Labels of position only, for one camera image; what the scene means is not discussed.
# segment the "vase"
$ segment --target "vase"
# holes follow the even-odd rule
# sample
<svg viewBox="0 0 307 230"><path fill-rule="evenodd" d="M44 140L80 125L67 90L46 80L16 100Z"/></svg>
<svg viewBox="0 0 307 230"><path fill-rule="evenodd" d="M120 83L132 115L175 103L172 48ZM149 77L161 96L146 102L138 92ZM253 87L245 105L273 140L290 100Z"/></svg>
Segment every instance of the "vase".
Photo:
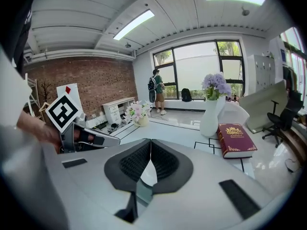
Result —
<svg viewBox="0 0 307 230"><path fill-rule="evenodd" d="M217 113L216 113L217 101L206 100L206 111L201 117L200 132L205 137L213 136L218 127Z"/></svg>
<svg viewBox="0 0 307 230"><path fill-rule="evenodd" d="M138 121L133 120L133 122L134 122L134 125L138 127L147 126L149 124L148 115L141 117Z"/></svg>

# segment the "red book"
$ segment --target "red book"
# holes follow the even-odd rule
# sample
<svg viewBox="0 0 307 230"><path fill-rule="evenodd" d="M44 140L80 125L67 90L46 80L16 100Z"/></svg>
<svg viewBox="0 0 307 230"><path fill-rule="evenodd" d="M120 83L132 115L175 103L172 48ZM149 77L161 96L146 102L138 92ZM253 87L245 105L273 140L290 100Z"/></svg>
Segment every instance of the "red book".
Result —
<svg viewBox="0 0 307 230"><path fill-rule="evenodd" d="M217 135L225 159L248 158L257 150L240 124L219 124Z"/></svg>

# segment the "brick wall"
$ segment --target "brick wall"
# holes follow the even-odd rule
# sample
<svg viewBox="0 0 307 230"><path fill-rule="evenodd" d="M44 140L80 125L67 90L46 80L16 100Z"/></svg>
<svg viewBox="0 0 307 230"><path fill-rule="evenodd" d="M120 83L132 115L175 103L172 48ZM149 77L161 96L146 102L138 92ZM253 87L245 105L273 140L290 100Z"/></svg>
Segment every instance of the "brick wall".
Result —
<svg viewBox="0 0 307 230"><path fill-rule="evenodd" d="M52 103L57 97L56 87L77 83L83 111L91 119L103 111L101 105L125 97L135 97L137 91L133 66L129 61L101 57L69 57L43 61L26 66L24 72L41 84L46 81Z"/></svg>

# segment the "book spine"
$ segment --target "book spine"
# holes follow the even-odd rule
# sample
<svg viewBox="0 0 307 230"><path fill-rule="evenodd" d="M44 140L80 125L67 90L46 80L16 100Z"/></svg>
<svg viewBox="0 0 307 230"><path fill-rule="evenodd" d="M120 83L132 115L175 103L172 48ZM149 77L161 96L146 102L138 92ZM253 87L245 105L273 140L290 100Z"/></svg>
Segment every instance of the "book spine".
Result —
<svg viewBox="0 0 307 230"><path fill-rule="evenodd" d="M219 138L220 144L221 144L221 149L222 149L222 155L224 157L224 155L227 153L227 148L225 145L225 141L224 141L224 137L220 131L220 128L217 129L217 136Z"/></svg>

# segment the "glossy floor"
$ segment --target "glossy floor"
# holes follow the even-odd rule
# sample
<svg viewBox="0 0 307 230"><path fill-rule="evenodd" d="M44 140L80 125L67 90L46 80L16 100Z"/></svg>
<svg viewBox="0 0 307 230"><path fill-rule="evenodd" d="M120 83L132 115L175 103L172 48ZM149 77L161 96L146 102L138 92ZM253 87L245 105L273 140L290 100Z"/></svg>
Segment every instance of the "glossy floor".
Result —
<svg viewBox="0 0 307 230"><path fill-rule="evenodd" d="M155 110L152 111L152 117L154 119L165 119L167 121L189 125L198 125L196 121L199 121L202 115L203 113L199 112L173 110L168 110L166 115L160 115ZM263 132L252 134L247 128L245 130L258 149L251 159L255 179L273 197L290 190L299 178L301 170L298 169L298 162L292 162L296 161L296 157L289 146L283 142L278 148L275 148L276 143L274 137L266 137L263 140ZM298 170L294 173L289 173L285 163L291 170Z"/></svg>

